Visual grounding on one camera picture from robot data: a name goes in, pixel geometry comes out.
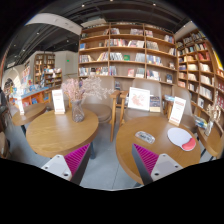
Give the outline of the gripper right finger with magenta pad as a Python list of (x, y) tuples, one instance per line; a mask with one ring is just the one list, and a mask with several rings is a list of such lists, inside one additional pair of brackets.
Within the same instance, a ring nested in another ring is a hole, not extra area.
[(132, 145), (132, 156), (144, 185), (182, 169), (182, 166), (169, 155), (158, 155), (137, 144)]

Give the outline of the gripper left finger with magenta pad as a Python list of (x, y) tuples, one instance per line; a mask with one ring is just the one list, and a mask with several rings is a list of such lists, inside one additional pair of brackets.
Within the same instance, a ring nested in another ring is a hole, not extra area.
[(55, 155), (42, 166), (42, 169), (79, 185), (83, 178), (90, 154), (90, 145), (87, 144), (65, 156)]

